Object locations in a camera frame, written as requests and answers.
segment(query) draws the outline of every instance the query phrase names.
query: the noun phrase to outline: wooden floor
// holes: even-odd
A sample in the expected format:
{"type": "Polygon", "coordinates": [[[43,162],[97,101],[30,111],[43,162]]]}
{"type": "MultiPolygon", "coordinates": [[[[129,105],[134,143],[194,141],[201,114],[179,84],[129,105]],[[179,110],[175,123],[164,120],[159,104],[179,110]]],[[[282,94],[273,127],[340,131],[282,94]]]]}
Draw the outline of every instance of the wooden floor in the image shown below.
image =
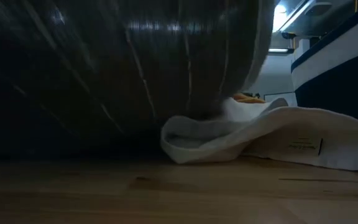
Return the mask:
{"type": "Polygon", "coordinates": [[[0,223],[358,223],[358,172],[254,158],[0,162],[0,223]]]}

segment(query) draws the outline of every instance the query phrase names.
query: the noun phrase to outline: white cloth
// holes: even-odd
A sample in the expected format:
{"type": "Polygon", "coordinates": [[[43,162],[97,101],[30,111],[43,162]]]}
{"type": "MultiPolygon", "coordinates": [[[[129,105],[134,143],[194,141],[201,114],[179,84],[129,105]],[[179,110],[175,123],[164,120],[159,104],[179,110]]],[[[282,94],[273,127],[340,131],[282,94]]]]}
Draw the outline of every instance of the white cloth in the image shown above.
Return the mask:
{"type": "Polygon", "coordinates": [[[331,111],[288,107],[279,98],[247,104],[228,99],[211,121],[170,118],[162,128],[162,149],[177,163],[229,161],[248,156],[358,170],[358,120],[331,111]],[[288,149],[298,136],[321,138],[319,154],[288,149]]]}

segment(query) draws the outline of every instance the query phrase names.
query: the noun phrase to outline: white napkin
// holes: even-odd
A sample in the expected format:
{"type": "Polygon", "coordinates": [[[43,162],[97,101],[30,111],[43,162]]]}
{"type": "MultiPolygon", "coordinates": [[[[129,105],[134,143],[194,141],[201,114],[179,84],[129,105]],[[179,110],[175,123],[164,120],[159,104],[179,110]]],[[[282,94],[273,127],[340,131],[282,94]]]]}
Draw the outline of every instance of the white napkin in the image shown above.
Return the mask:
{"type": "Polygon", "coordinates": [[[358,120],[321,109],[288,107],[276,99],[248,104],[228,99],[211,121],[170,118],[162,149],[177,163],[230,161],[247,156],[358,170],[358,120]]]}

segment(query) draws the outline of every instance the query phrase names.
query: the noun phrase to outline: light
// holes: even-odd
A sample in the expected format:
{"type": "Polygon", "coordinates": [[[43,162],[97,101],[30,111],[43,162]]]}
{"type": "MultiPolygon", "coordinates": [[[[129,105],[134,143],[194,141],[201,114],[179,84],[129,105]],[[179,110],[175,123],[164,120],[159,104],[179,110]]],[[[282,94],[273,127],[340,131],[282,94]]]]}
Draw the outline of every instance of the light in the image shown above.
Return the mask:
{"type": "Polygon", "coordinates": [[[287,53],[288,49],[268,49],[269,53],[287,53]]]}
{"type": "Polygon", "coordinates": [[[277,5],[274,9],[273,31],[276,32],[287,21],[287,9],[283,5],[277,5]]]}
{"type": "Polygon", "coordinates": [[[307,8],[312,4],[312,3],[314,3],[316,0],[309,0],[308,2],[306,2],[306,4],[304,4],[303,6],[302,6],[302,8],[301,9],[299,9],[299,11],[298,12],[296,12],[296,14],[295,15],[293,15],[292,17],[291,17],[291,19],[289,20],[289,21],[287,21],[285,24],[284,24],[284,26],[282,26],[281,28],[280,28],[280,31],[284,31],[286,28],[288,28],[293,22],[295,22],[295,20],[302,14],[302,13],[304,13],[306,10],[307,10],[307,8]]]}

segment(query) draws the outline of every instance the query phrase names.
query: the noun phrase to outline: wall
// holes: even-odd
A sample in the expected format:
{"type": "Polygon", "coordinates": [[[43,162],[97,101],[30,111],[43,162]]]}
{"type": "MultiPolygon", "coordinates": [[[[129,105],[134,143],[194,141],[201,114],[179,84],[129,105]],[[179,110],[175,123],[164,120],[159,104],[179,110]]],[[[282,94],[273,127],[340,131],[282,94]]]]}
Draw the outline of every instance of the wall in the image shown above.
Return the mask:
{"type": "Polygon", "coordinates": [[[244,92],[266,94],[293,92],[291,59],[293,55],[268,55],[256,82],[244,92]]]}

